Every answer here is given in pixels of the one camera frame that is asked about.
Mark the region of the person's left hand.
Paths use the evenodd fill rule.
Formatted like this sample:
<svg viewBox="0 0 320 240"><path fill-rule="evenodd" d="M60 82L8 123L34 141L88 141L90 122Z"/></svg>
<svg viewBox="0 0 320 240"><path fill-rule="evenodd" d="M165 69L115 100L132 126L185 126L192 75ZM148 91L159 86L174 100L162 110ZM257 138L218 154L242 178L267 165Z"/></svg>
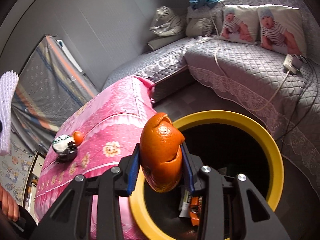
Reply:
<svg viewBox="0 0 320 240"><path fill-rule="evenodd" d="M18 205L2 186L0 186L0 201L4 215L7 216L8 219L16 222L20 216Z"/></svg>

